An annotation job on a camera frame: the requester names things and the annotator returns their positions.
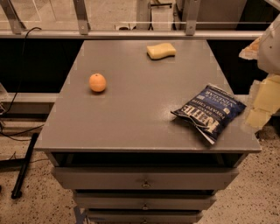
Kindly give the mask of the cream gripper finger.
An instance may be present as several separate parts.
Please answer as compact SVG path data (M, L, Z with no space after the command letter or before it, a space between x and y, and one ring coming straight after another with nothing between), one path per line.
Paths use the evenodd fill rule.
M245 60L257 60L261 38L255 39L239 53L239 57Z
M245 125L261 130L280 109L280 76L269 74L264 80L255 80L250 88Z

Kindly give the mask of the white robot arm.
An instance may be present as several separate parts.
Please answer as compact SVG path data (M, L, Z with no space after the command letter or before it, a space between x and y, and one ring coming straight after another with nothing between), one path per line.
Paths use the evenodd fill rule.
M280 109L280 15L261 37L241 50L239 57L257 60L258 68L268 74L251 85L245 109L244 126L258 131Z

